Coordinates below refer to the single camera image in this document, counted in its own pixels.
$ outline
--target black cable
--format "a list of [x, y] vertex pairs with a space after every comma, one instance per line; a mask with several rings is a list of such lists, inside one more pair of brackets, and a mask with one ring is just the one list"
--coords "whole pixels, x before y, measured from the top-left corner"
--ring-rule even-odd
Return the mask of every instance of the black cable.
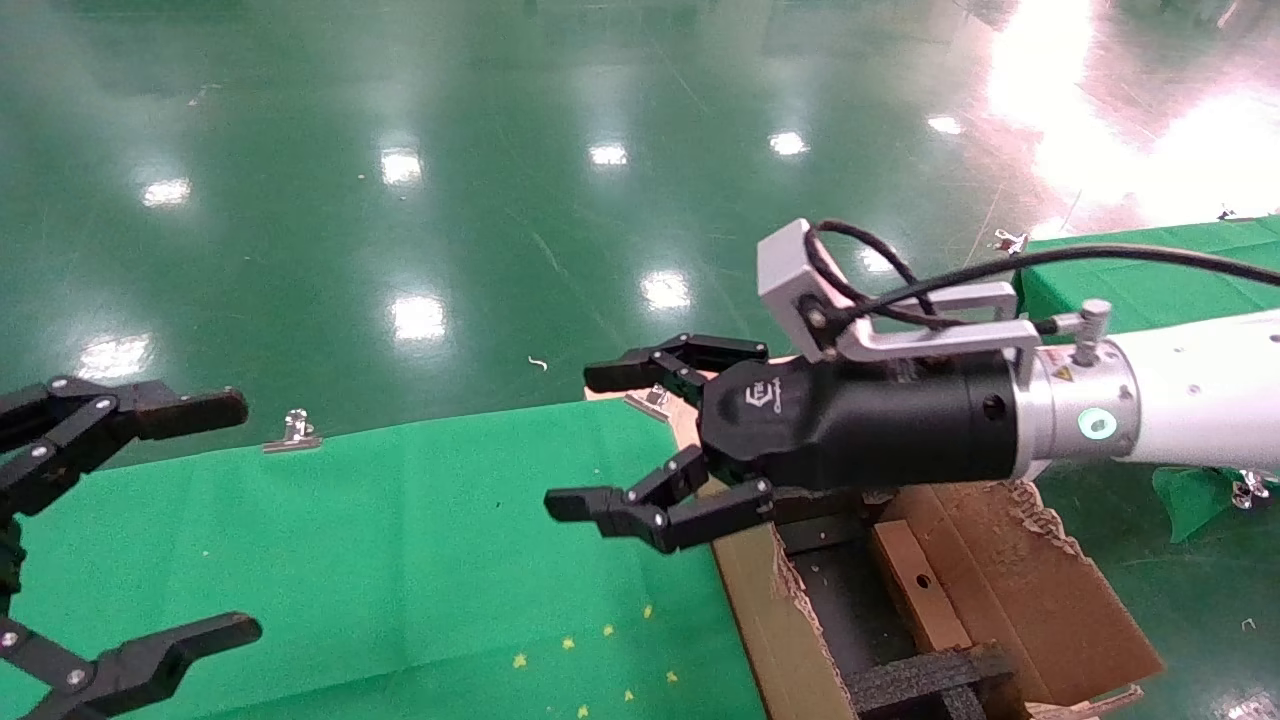
[[[851, 237], [858, 242], [861, 242], [867, 247], [870, 247], [872, 250], [878, 252], [881, 258], [888, 260], [888, 264], [892, 265], [895, 270], [897, 270], [897, 277], [902, 278], [902, 282], [908, 284], [920, 282], [919, 279], [916, 279], [915, 273], [911, 272], [910, 265], [908, 265], [905, 261], [902, 261], [901, 258], [899, 258], [897, 251], [893, 250], [893, 246], [884, 242], [883, 240], [877, 237], [876, 233], [870, 231], [864, 231], [863, 228], [851, 225], [844, 220], [835, 220], [835, 219], [823, 220], [818, 223], [818, 227], [814, 229], [818, 232], [833, 232], [833, 233], [840, 233], [845, 237]], [[929, 300], [927, 295], [920, 295], [916, 297], [916, 300], [920, 302], [920, 310], [923, 310], [925, 315], [938, 314], [938, 311], [934, 310], [933, 307], [933, 301]]]
[[[867, 231], [864, 231], [861, 228], [856, 228], [854, 225], [850, 225], [847, 223], [842, 223], [840, 220], [823, 220], [822, 223], [818, 223], [817, 227], [810, 227], [809, 231], [805, 232], [805, 236], [804, 236], [805, 258], [809, 260], [809, 265], [813, 266], [814, 272], [818, 273], [818, 277], [820, 277], [822, 279], [824, 279], [827, 282], [827, 284], [829, 284], [832, 287], [832, 290], [835, 290], [840, 295], [842, 295], [842, 296], [847, 297], [849, 300], [852, 300], [854, 302], [858, 302], [858, 304], [864, 304], [864, 302], [868, 302], [868, 301], [873, 300], [869, 295], [864, 295], [864, 293], [859, 292], [856, 288], [854, 288], [847, 282], [845, 282], [844, 279], [841, 279], [841, 277], [835, 272], [835, 269], [832, 269], [831, 264], [827, 263], [827, 259], [823, 258], [820, 252], [818, 252], [818, 231], [824, 229], [824, 228], [826, 229], [831, 229], [832, 232], [838, 232], [841, 234], [847, 234], [849, 237], [852, 237], [854, 240], [859, 240], [859, 241], [864, 242], [865, 245], [868, 245], [869, 247], [872, 247], [872, 250], [876, 250], [886, 260], [888, 260], [890, 264], [892, 264], [899, 270], [899, 274], [902, 275], [902, 279], [905, 279], [909, 283], [916, 283], [918, 282], [915, 279], [915, 274], [906, 265], [906, 263], [904, 263], [901, 260], [901, 258], [899, 258], [897, 254], [893, 252], [893, 249], [890, 247], [888, 243], [886, 243], [881, 238], [876, 237], [874, 234], [872, 234], [872, 233], [869, 233], [869, 232], [867, 232]], [[933, 304], [929, 302], [929, 299], [927, 296], [920, 295], [920, 296], [918, 296], [918, 300], [920, 301], [920, 307], [922, 309], [925, 309], [925, 311], [929, 311], [929, 313], [933, 311]], [[899, 320], [899, 322], [902, 322], [902, 323], [910, 323], [910, 324], [914, 324], [914, 325], [924, 325], [924, 327], [931, 328], [931, 329], [952, 328], [952, 327], [956, 327], [956, 325], [964, 325], [964, 324], [966, 324], [964, 320], [956, 320], [956, 319], [951, 319], [951, 318], [937, 318], [937, 316], [932, 316], [932, 315], [919, 315], [916, 313], [910, 313], [910, 311], [906, 311], [906, 310], [897, 310], [895, 307], [881, 307], [881, 309], [877, 309], [874, 313], [877, 315], [883, 315], [883, 316], [893, 319], [893, 320]]]
[[970, 265], [960, 270], [943, 273], [927, 281], [911, 283], [906, 287], [900, 287], [892, 292], [868, 299], [858, 305], [854, 305], [852, 307], [841, 310], [840, 322], [844, 323], [842, 327], [847, 327], [858, 318], [864, 318], [873, 313], [878, 314], [895, 302], [901, 302], [909, 297], [916, 297], [923, 292], [934, 292], [945, 287], [954, 287], [966, 282], [989, 278], [991, 275], [998, 275], [1010, 270], [1020, 270], [1023, 268], [1047, 265], [1050, 263], [1062, 263], [1066, 260], [1097, 260], [1103, 258], [1183, 265], [1185, 268], [1221, 273], [1262, 284], [1280, 287], [1280, 272], [1260, 268], [1257, 265], [1249, 265], [1247, 263], [1239, 263], [1236, 260], [1228, 260], [1226, 258], [1216, 258], [1213, 255], [1206, 255], [1193, 250], [1120, 243], [1073, 245], [1053, 250], [1042, 250], [1039, 252], [1025, 252], [1002, 260], [983, 263], [980, 265]]

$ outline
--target wooden block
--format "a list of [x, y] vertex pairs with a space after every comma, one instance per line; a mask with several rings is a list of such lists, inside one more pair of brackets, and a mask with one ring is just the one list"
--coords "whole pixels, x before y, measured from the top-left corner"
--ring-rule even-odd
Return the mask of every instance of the wooden block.
[[902, 610], [920, 652], [972, 646], [910, 525], [905, 520], [877, 523], [872, 536], [881, 566], [904, 601]]

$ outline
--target green cloth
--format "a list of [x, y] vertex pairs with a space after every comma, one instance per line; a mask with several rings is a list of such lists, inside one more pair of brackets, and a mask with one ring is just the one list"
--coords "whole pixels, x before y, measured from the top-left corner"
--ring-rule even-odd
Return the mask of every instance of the green cloth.
[[[1132, 242], [1197, 250], [1280, 269], [1280, 217], [1217, 222], [1036, 242], [1029, 252], [1091, 242]], [[1033, 319], [1080, 307], [1089, 297], [1114, 305], [1114, 333], [1162, 328], [1280, 307], [1280, 288], [1249, 281], [1133, 260], [1055, 263], [1014, 279], [1021, 309]], [[1181, 542], [1231, 507], [1231, 483], [1215, 470], [1157, 470], [1152, 482]]]
[[1231, 507], [1231, 480], [1213, 468], [1158, 468], [1151, 484], [1169, 510], [1169, 542], [1184, 542]]
[[[13, 615], [88, 656], [262, 623], [138, 717], [764, 717], [709, 548], [543, 510], [548, 487], [630, 484], [672, 451], [625, 404], [577, 402], [97, 473], [26, 523]], [[41, 694], [0, 666], [0, 719]]]

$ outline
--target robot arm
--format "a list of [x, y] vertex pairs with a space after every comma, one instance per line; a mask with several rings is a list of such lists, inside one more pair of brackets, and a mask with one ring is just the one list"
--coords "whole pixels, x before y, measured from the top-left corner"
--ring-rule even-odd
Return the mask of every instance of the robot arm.
[[[997, 480], [1065, 457], [1280, 466], [1271, 400], [1280, 310], [1107, 337], [1105, 301], [1033, 324], [1014, 318], [1007, 283], [984, 283], [929, 299], [941, 311], [993, 310], [992, 322], [895, 333], [869, 318], [837, 327], [851, 301], [809, 263], [808, 232], [796, 220], [759, 245], [760, 296], [803, 355], [768, 363], [760, 345], [680, 336], [589, 366], [591, 389], [660, 382], [695, 405], [701, 447], [627, 492], [550, 491], [553, 518], [672, 552], [772, 520], [774, 487]], [[1042, 346], [1043, 329], [1074, 334], [1075, 345]], [[708, 346], [740, 352], [709, 359]], [[719, 375], [705, 380], [696, 369]], [[682, 502], [708, 474], [731, 491]]]

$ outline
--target glossy green floor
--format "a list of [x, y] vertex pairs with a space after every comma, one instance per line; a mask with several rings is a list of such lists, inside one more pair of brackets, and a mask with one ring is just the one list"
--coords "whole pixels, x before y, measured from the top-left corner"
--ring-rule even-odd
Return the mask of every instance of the glossy green floor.
[[[685, 329], [785, 350], [754, 243], [799, 215], [924, 274], [996, 228], [1276, 208], [1276, 58], [1263, 0], [0, 0], [0, 388], [251, 398], [138, 461], [275, 438], [296, 406], [335, 434], [571, 401], [584, 363]], [[1129, 716], [1276, 693], [1229, 644], [1276, 628], [1192, 633], [1194, 592], [1164, 589], [1187, 564], [1125, 534], [1161, 520], [1149, 486], [1080, 487], [1073, 529], [1172, 666]], [[1231, 520], [1201, 587], [1270, 598], [1275, 524]]]

